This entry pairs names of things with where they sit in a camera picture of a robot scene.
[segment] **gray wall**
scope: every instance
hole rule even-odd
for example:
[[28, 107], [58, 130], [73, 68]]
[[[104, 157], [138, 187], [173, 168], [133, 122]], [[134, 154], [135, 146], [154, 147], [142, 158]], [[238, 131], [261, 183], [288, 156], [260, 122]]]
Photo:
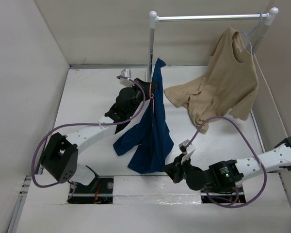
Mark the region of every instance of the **gray wall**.
[[[146, 64], [148, 14], [189, 16], [264, 12], [269, 0], [35, 0], [70, 64]], [[257, 21], [160, 23], [154, 60], [206, 65], [221, 33], [252, 30]]]
[[[259, 109], [260, 130], [268, 150], [282, 140], [286, 132], [291, 136], [291, 0], [273, 0], [269, 7], [272, 6], [279, 8], [279, 14], [256, 55], [284, 128], [276, 112], [267, 111], [271, 103], [267, 103], [267, 98], [261, 98], [264, 109]], [[291, 172], [283, 173], [282, 179], [291, 204]]]
[[0, 233], [54, 120], [68, 69], [33, 0], [0, 0]]

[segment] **metal frame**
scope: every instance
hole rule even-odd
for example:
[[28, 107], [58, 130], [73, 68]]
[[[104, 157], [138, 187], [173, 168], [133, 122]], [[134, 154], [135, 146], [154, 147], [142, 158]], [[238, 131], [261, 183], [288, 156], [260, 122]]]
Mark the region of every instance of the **metal frame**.
[[[272, 24], [275, 16], [279, 10], [273, 7], [269, 13], [262, 14], [262, 18], [265, 19], [264, 26], [253, 43], [252, 51], [255, 53], [268, 29]], [[147, 75], [146, 81], [151, 81], [152, 76], [152, 63], [153, 63], [153, 46], [154, 46], [154, 31], [157, 22], [179, 22], [179, 21], [211, 21], [211, 20], [245, 20], [245, 19], [260, 19], [261, 14], [251, 15], [221, 15], [221, 16], [178, 16], [178, 17], [159, 17], [155, 11], [151, 11], [149, 14], [150, 18], [150, 35], [149, 35], [149, 51], [148, 51], [148, 64], [147, 64]]]

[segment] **blue cloth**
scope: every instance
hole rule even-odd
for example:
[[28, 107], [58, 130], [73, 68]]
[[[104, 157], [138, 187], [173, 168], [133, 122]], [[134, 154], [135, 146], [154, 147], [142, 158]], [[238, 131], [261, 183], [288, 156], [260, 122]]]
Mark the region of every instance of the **blue cloth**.
[[174, 146], [165, 122], [161, 73], [161, 67], [165, 65], [163, 60], [157, 59], [153, 72], [152, 82], [158, 83], [154, 93], [154, 112], [153, 99], [151, 99], [140, 123], [128, 130], [113, 144], [114, 150], [119, 156], [139, 145], [128, 168], [141, 174], [163, 172], [165, 159]]

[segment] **table surface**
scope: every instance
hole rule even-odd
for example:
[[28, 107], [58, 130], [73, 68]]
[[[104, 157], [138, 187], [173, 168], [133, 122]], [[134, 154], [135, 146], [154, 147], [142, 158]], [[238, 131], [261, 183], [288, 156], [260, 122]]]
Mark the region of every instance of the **table surface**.
[[[206, 67], [164, 67], [163, 85], [166, 88], [185, 83], [203, 74], [205, 69]], [[70, 70], [56, 126], [72, 122], [93, 122], [101, 118], [123, 88], [115, 78], [120, 71], [121, 69]], [[145, 76], [145, 69], [131, 69], [131, 72], [133, 77]], [[177, 144], [190, 139], [196, 128], [186, 109], [176, 108], [166, 97], [164, 105], [166, 122], [175, 143], [166, 159], [166, 163], [169, 163], [180, 154]], [[31, 185], [17, 233], [291, 233], [291, 208], [277, 174], [268, 174], [266, 189], [256, 202], [244, 208], [230, 210], [213, 204], [201, 204], [200, 192], [192, 192], [185, 182], [175, 185], [162, 173], [151, 174], [160, 176], [146, 177], [138, 176], [138, 173], [128, 169], [127, 164], [135, 149], [118, 157], [112, 144], [138, 123], [140, 118], [141, 116], [133, 120], [119, 135], [105, 138], [89, 147], [78, 160], [101, 176], [116, 176], [114, 204], [72, 205], [66, 202], [69, 190], [67, 183], [46, 189]], [[256, 153], [262, 153], [252, 116], [247, 121], [233, 120]], [[78, 129], [80, 128], [65, 128], [60, 133], [66, 134]], [[210, 123], [209, 130], [206, 134], [198, 135], [194, 145], [196, 151], [192, 156], [192, 164], [202, 169], [222, 160], [252, 156], [233, 126], [223, 120]], [[54, 181], [47, 172], [37, 176], [37, 179], [41, 184]], [[259, 191], [262, 181], [263, 177], [258, 176], [244, 182], [247, 200]]]

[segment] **beige t-shirt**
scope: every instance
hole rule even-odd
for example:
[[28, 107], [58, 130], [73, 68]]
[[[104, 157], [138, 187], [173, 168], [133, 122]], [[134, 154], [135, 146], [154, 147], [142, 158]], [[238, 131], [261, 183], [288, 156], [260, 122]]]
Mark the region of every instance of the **beige t-shirt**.
[[247, 120], [259, 83], [253, 57], [240, 34], [231, 27], [226, 29], [210, 55], [204, 75], [165, 89], [165, 95], [177, 107], [187, 108], [196, 126], [209, 117], [224, 116], [230, 109], [230, 115]]

